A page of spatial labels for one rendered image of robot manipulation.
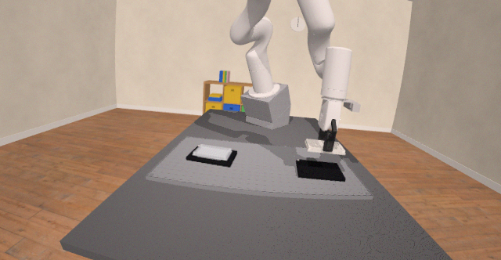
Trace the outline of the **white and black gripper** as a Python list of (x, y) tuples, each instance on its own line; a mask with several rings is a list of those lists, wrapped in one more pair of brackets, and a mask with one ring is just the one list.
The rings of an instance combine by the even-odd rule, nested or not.
[(318, 140), (324, 140), (323, 151), (332, 152), (340, 123), (341, 104), (343, 100), (327, 99), (323, 96), (322, 99), (323, 102), (318, 121), (321, 131), (319, 131)]

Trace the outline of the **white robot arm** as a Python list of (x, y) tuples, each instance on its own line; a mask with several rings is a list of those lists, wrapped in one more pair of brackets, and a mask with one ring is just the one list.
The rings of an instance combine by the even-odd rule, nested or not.
[[(272, 82), (267, 55), (273, 26), (264, 15), (270, 3), (271, 0), (247, 0), (245, 9), (233, 22), (229, 32), (236, 45), (256, 41), (246, 53), (253, 85), (249, 89), (249, 95), (256, 99), (273, 96), (280, 89), (278, 83)], [(335, 19), (329, 0), (297, 0), (297, 3), (307, 24), (308, 51), (313, 66), (323, 80), (320, 95), (327, 99), (343, 99), (343, 107), (359, 112), (361, 104), (346, 99), (352, 51), (343, 47), (330, 47)]]

